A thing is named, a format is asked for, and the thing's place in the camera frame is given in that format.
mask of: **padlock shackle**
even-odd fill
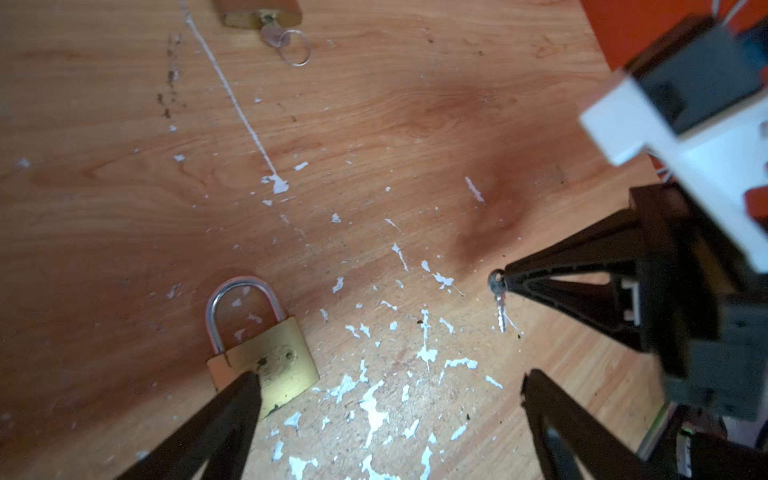
[[[216,325],[216,307],[227,292],[239,286],[254,286],[261,290],[264,295],[266,295],[266,299],[270,301],[272,311],[275,313],[277,321],[282,322],[286,319],[286,314],[280,306],[280,302],[277,300],[275,291],[272,290],[272,287],[267,282],[260,279],[258,276],[236,276],[233,279],[227,280],[214,290],[214,293],[208,299],[208,305],[205,309],[205,327],[208,330],[210,345],[214,348],[215,355],[224,353],[224,344],[221,342],[219,327]]]

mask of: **black plastic mount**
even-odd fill
[[[118,480],[238,480],[261,410],[259,377],[245,372]]]
[[[657,353],[667,401],[754,419],[768,359],[768,276],[676,185],[510,263],[489,280],[624,345]],[[608,273],[604,285],[558,279]]]

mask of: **brass padlock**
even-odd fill
[[[241,286],[256,287],[266,295],[277,324],[225,352],[216,325],[216,307],[227,292]],[[208,300],[205,323],[216,354],[207,362],[216,390],[224,389],[248,370],[258,374],[262,400],[259,420],[320,379],[296,317],[286,318],[272,287],[256,276],[237,276],[222,283]]]

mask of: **wood grain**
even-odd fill
[[[655,180],[643,159],[609,167],[578,125],[576,99],[609,73],[578,2],[301,6],[313,58],[294,68],[256,33],[223,27],[212,2],[190,2],[290,184],[280,195],[261,183],[271,172],[176,1],[2,6],[1,477],[111,478],[151,450],[214,395],[204,304],[245,273],[298,317],[322,389],[259,425],[249,478],[288,478],[289,456],[317,457],[305,478],[367,477],[369,454],[377,472],[415,478],[430,432],[430,478],[537,478],[518,397],[535,367],[639,444],[662,402],[653,359],[519,298],[518,331],[503,336],[485,285]],[[464,295],[440,290],[423,260]],[[228,346],[273,321],[253,291],[245,300],[222,310]],[[429,370],[415,356],[421,309],[439,351]],[[360,323],[370,339],[345,328]],[[445,361],[463,357],[478,368],[448,368],[439,383]],[[389,412],[367,450],[357,402],[369,386],[322,400],[358,378],[361,359]],[[283,425],[294,412],[298,432]],[[285,456],[271,462],[277,439]]]

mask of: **white paint flake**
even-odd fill
[[[389,423],[389,412],[376,411],[376,399],[373,398],[373,393],[382,385],[384,385],[384,380],[379,380],[378,383],[368,389],[368,392],[362,396],[362,401],[360,402],[360,408],[368,412],[368,423],[371,425],[364,447],[366,449],[371,445],[373,434],[384,425],[384,421],[386,420]]]
[[[397,225],[395,225],[395,222],[391,221],[389,218],[385,218],[385,219],[384,219],[384,221],[385,221],[386,223],[389,223],[389,224],[390,224],[390,225],[392,225],[393,227],[397,228],[397,231],[399,231],[400,233],[402,233],[402,234],[403,234],[403,236],[405,236],[405,234],[402,232],[402,230],[400,230],[400,229],[398,228],[398,226],[397,226]]]
[[[296,432],[299,431],[299,419],[301,418],[301,412],[296,412],[288,418],[283,425],[286,427],[294,427]]]
[[[420,419],[414,420],[410,427],[402,431],[402,436],[406,437],[406,439],[410,439],[411,437],[416,435],[416,429],[419,427],[420,422],[421,422]]]
[[[344,287],[344,277],[340,276],[336,279],[336,286],[333,287],[333,292],[336,293]]]
[[[315,468],[319,468],[319,463],[317,462],[317,458],[313,458],[312,460],[304,461],[301,458],[297,457],[288,457],[288,463],[290,464],[290,474],[293,475],[296,480],[303,480],[304,479],[304,469],[307,465],[315,465]]]
[[[444,318],[441,318],[441,319],[440,319],[440,323],[444,323],[444,324],[445,324],[445,326],[447,326],[447,327],[448,327],[448,333],[450,333],[451,335],[453,335],[453,325],[451,325],[450,323],[446,322]]]
[[[357,329],[356,329],[355,327],[353,327],[353,326],[351,326],[351,325],[347,325],[347,326],[346,326],[346,327],[344,327],[344,328],[346,328],[347,330],[349,330],[350,332],[352,332],[352,334],[355,336],[355,338],[356,338],[356,339],[360,338],[360,335],[358,335],[358,334],[357,334]]]
[[[386,300],[382,300],[382,302],[379,305],[387,305],[392,310],[397,311],[397,307],[392,305],[390,302],[387,302]]]
[[[170,292],[166,295],[168,299],[172,299],[176,296],[176,290],[181,286],[181,283],[176,283],[170,288]]]
[[[490,376],[490,375],[486,375],[486,376],[485,376],[485,380],[487,380],[489,383],[491,383],[491,384],[492,384],[492,385],[494,385],[494,386],[497,386],[498,388],[500,388],[500,389],[502,389],[502,390],[504,389],[504,387],[502,386],[502,384],[501,384],[501,383],[499,383],[499,382],[497,382],[497,381],[495,381],[493,378],[491,378],[491,376]]]
[[[469,180],[469,177],[464,177],[464,180],[467,181],[467,186],[469,187],[469,190],[472,191],[472,193],[475,194],[475,199],[480,202],[481,204],[485,203],[485,200],[483,200],[482,194],[480,193],[480,190],[475,188],[475,184],[472,183],[472,180]]]
[[[451,442],[455,442],[455,440],[458,437],[464,435],[464,432],[466,431],[467,431],[467,424],[465,423],[464,425],[458,427],[455,432],[453,432],[453,435],[451,435]]]
[[[424,448],[424,453],[422,453],[422,465],[424,465],[424,472],[422,472],[422,476],[419,477],[419,480],[427,480],[429,478],[429,474],[432,473],[432,467],[429,466],[430,457],[432,457],[432,451],[429,449],[429,446],[426,446]]]
[[[372,460],[373,455],[365,457],[362,461],[362,469],[360,470],[362,473],[368,472],[368,480],[400,480],[400,477],[397,475],[376,472],[376,470],[371,467]]]
[[[408,271],[408,264],[406,263],[406,259],[402,258],[402,250],[400,247],[397,246],[397,243],[395,243],[395,246],[392,247],[392,251],[400,255],[400,261],[402,262],[402,265],[405,267],[406,272]]]
[[[200,32],[197,30],[197,25],[195,25],[194,23],[194,19],[192,18],[192,12],[190,12],[189,5],[187,4],[187,0],[179,0],[179,6],[181,7],[181,10],[184,12],[184,17],[187,20],[187,25],[189,25],[190,28],[192,29],[192,32],[194,33],[195,37],[197,37],[197,40],[200,42],[200,46],[203,47],[203,50],[205,50],[206,55],[208,55],[208,60],[210,60],[210,63],[213,65],[214,70],[219,75],[219,80],[221,80],[221,83],[224,86],[224,90],[226,90],[227,93],[229,94],[230,100],[232,101],[232,105],[235,107],[237,114],[240,116],[240,119],[243,121],[243,124],[245,125],[245,128],[248,130],[248,133],[250,133],[251,138],[253,138],[253,141],[256,142],[256,145],[258,146],[259,151],[261,151],[261,154],[264,157],[264,161],[266,161],[267,166],[269,166],[270,170],[272,171],[272,175],[268,178],[275,182],[275,185],[273,187],[274,193],[281,194],[282,192],[288,191],[288,182],[284,181],[277,174],[277,170],[275,170],[275,166],[272,164],[272,161],[270,160],[270,156],[266,154],[266,150],[264,150],[264,146],[261,144],[261,140],[259,140],[259,135],[250,126],[248,119],[243,113],[243,109],[240,108],[240,104],[237,103],[237,98],[235,97],[235,94],[232,91],[232,88],[230,88],[230,83],[227,81],[227,78],[224,77],[224,73],[221,71],[221,68],[219,68],[219,62],[216,61],[216,57],[214,56],[214,53],[208,47],[208,43],[205,41],[205,38],[203,38],[203,35],[201,35]]]
[[[467,368],[471,370],[478,368],[478,363],[475,360],[470,360],[466,357],[463,359],[446,360],[445,365],[442,367],[442,372],[440,372],[440,380],[437,382],[437,384],[440,385],[442,383],[442,377],[445,375],[445,369],[448,367],[456,368],[459,365],[467,365]]]
[[[277,462],[283,457],[283,440],[278,440],[277,445],[275,445],[275,452],[272,454],[272,461]]]

